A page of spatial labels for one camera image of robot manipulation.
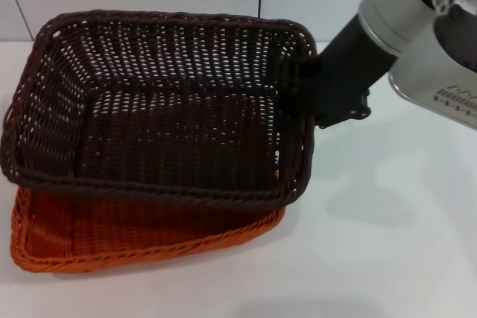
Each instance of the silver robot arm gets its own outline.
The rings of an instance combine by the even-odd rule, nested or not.
[[[283,64],[280,109],[290,118],[312,113],[321,128],[364,119],[368,89],[389,72],[404,99],[477,129],[476,5],[363,0],[319,58]]]

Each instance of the white tabletop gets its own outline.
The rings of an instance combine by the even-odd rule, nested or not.
[[[0,42],[3,117],[30,43]],[[312,179],[242,247],[81,276],[9,253],[16,188],[0,179],[0,317],[474,318],[477,132],[409,104],[386,79],[373,114],[315,132]]]

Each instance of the woven basket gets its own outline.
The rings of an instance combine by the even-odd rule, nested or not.
[[[23,270],[84,273],[241,245],[274,228],[284,214],[88,200],[20,188],[10,251]]]
[[[288,21],[63,14],[37,35],[5,116],[3,173],[82,197],[283,207],[308,184],[315,121],[277,128],[278,68],[315,53]]]

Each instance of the dark brown wicker basket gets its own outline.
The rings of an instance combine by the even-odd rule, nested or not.
[[[1,168],[60,194],[285,206],[309,181],[315,122],[277,129],[278,66],[315,54],[309,32],[283,20],[60,15],[37,35],[5,116]]]

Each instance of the stacked baskets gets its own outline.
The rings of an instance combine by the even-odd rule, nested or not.
[[[243,244],[305,190],[313,117],[278,128],[288,21],[96,10],[47,23],[4,119],[11,253],[79,273]]]

